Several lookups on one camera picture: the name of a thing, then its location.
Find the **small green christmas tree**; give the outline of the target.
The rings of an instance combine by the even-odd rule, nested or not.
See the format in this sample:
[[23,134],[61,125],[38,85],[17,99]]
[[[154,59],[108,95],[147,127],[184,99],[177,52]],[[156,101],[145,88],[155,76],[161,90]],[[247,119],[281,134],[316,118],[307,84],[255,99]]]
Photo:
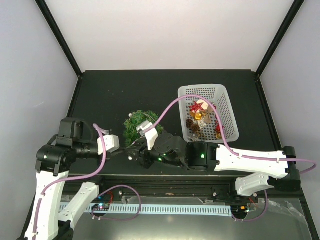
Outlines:
[[161,125],[155,125],[158,119],[158,114],[151,110],[130,113],[129,119],[124,122],[125,148],[133,148],[140,140],[145,139],[148,150],[152,150],[156,138],[164,131]]

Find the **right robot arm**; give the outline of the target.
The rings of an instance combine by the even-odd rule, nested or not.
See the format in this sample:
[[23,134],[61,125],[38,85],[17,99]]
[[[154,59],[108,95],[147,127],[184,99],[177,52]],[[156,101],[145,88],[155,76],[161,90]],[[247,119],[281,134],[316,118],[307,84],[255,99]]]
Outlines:
[[160,162],[207,174],[223,171],[248,173],[248,176],[238,177],[227,189],[228,198],[234,202],[267,189],[289,193],[301,189],[300,172],[294,159],[284,151],[228,149],[212,142],[186,142],[180,136],[165,132],[152,141],[137,140],[134,146],[125,149],[125,153],[145,169]]

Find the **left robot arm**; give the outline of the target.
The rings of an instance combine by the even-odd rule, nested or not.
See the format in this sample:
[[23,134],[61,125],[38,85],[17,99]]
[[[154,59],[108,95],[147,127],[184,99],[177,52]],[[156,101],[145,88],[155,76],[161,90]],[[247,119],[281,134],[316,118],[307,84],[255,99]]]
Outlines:
[[[58,134],[38,150],[36,192],[21,240],[71,240],[89,204],[107,195],[108,188],[97,175],[106,163],[107,154],[120,148],[119,137],[94,124],[89,130],[97,130],[98,135],[92,133],[91,140],[84,140],[85,126],[87,123],[81,119],[62,119]],[[88,175],[69,177],[72,164],[80,159],[97,159],[100,166]],[[66,208],[60,210],[65,183],[79,180],[84,181],[80,190]]]

